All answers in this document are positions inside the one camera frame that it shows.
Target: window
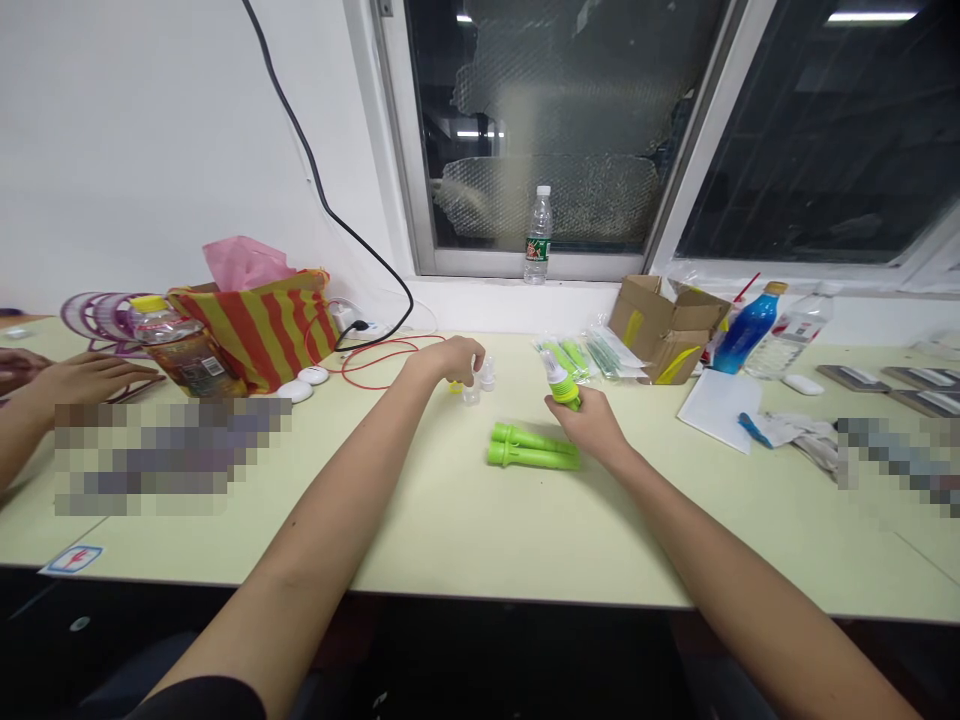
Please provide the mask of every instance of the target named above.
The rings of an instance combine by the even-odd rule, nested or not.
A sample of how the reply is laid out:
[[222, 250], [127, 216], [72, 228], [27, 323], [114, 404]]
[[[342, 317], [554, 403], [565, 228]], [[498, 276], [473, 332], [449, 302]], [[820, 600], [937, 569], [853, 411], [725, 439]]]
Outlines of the window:
[[[422, 274], [519, 277], [537, 185], [550, 277], [639, 272], [722, 0], [405, 0], [389, 68]], [[416, 103], [404, 97], [412, 90]]]
[[960, 287], [958, 47], [951, 0], [781, 0], [665, 250], [717, 276], [773, 263], [786, 278]]
[[404, 0], [382, 18], [421, 274], [678, 262], [960, 290], [953, 0]]

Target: forearm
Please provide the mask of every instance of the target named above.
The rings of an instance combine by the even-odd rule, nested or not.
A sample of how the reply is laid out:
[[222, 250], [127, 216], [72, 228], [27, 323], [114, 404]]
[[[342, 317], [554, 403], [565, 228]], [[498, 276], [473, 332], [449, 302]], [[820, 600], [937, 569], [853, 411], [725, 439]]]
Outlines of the forearm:
[[638, 453], [605, 462], [694, 603], [766, 696], [790, 715], [915, 717], [840, 629]]
[[[293, 508], [254, 575], [346, 589], [380, 526], [438, 379], [416, 358], [407, 362]], [[315, 556], [316, 547], [324, 548], [323, 557]]]
[[250, 576], [151, 695], [200, 674], [235, 677], [286, 717], [373, 541], [439, 375], [411, 358], [327, 462]]
[[16, 397], [0, 408], [0, 492], [16, 479], [50, 429], [48, 418], [20, 407]]

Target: striped bag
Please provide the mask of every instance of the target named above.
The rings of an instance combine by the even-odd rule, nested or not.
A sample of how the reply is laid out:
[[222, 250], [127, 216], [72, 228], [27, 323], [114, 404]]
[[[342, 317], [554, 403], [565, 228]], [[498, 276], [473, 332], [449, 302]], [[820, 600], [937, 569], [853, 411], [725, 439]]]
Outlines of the striped bag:
[[301, 270], [241, 292], [173, 288], [167, 299], [207, 327], [251, 393], [270, 393], [333, 351], [337, 336], [323, 296], [329, 282], [324, 270]]

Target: yellow bottle cap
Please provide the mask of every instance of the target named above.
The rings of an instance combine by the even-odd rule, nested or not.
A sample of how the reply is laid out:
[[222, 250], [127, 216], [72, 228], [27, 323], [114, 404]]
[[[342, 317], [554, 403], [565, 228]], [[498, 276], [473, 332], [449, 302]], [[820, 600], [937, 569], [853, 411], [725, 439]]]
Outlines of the yellow bottle cap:
[[789, 285], [786, 283], [777, 282], [774, 280], [773, 282], [768, 282], [763, 291], [770, 295], [783, 295], [787, 291], [788, 287]]
[[159, 312], [167, 309], [167, 301], [159, 295], [144, 295], [130, 300], [133, 309], [137, 312]]

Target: cardboard box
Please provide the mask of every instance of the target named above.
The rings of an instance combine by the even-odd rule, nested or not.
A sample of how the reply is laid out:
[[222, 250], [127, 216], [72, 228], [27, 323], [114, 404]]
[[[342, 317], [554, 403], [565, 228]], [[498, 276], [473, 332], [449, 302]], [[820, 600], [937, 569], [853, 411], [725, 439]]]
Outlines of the cardboard box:
[[686, 285], [676, 302], [660, 295], [661, 278], [627, 275], [610, 316], [610, 329], [641, 360], [656, 385], [681, 385], [690, 377], [730, 303]]

